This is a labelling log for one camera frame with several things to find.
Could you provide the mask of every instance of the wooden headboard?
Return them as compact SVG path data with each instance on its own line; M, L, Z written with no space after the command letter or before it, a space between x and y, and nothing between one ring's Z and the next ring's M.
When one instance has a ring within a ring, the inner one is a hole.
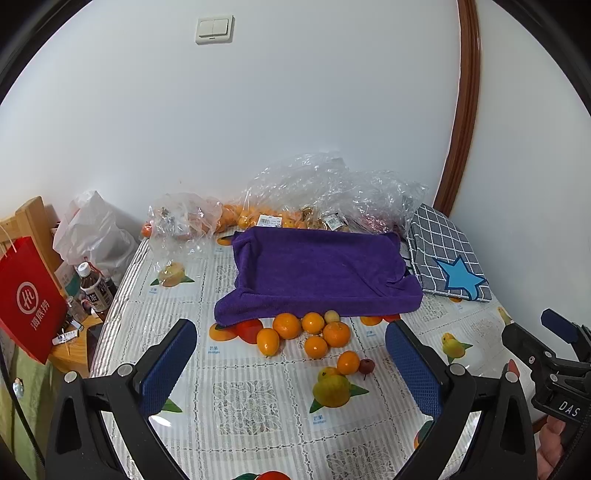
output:
M61 290L54 272L61 265L62 260L53 249L51 225L47 220L43 199L35 197L24 203L13 216L0 219L0 225L6 230L10 240L22 236L30 236L33 239L47 271L51 274L57 288ZM4 255L9 248L11 248L10 241L0 229L0 256Z

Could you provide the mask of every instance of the bottle cap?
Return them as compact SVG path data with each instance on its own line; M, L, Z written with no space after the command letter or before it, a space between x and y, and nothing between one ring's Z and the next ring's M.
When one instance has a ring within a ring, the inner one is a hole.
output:
M78 275L80 275L81 277L88 277L88 275L90 275L90 272L91 270L88 262L84 262L78 265Z

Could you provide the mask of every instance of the purple towel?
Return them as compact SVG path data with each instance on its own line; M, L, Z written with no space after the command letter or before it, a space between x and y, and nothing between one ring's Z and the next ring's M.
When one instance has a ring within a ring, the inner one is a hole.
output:
M417 278L404 276L395 233L253 227L234 234L232 247L238 277L216 303L221 325L282 312L392 315L416 310L423 298Z

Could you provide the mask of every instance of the red paper bag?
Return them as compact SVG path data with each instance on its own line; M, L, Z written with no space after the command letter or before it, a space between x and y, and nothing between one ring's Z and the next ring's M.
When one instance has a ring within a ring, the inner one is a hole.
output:
M67 305L30 236L0 259L0 327L31 358L44 364Z

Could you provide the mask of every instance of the plastic bag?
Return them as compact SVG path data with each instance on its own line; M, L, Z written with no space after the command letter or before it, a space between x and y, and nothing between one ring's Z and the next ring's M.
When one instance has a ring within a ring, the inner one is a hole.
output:
M399 180L393 171L351 172L350 189L333 198L333 208L344 215L348 224L353 223L356 231L396 232L406 238L426 193L425 185Z
M53 239L53 249L70 265L90 261L119 285L138 248L134 237L117 227L115 212L96 191L70 202Z
M148 216L158 280L171 287L183 280L185 265L203 251L206 240L219 228L222 204L194 193L166 194L150 206Z
M336 153L303 154L273 164L249 182L239 201L238 226L252 227L266 215L281 218L282 227L320 228L313 205L326 192L337 189L347 172Z
M237 224L246 229L267 215L281 217L288 228L405 237L426 192L392 171L350 171L338 153L299 155L267 167L248 184Z

